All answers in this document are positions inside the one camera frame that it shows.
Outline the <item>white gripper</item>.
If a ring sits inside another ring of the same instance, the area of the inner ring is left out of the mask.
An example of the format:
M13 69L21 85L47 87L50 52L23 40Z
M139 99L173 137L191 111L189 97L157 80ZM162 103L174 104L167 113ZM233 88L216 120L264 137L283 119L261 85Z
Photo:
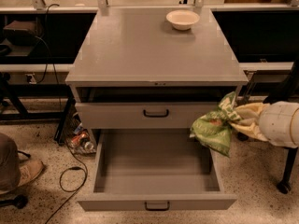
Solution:
M296 147L296 103L249 103L238 106L235 112L241 120L230 125L240 141L253 138L268 140L277 147Z

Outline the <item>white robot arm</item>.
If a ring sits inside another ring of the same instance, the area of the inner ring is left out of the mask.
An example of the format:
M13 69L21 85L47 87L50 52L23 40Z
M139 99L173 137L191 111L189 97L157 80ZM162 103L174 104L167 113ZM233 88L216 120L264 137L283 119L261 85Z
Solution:
M299 147L298 103L251 103L237 107L235 112L241 120L231 125L242 134L276 147Z

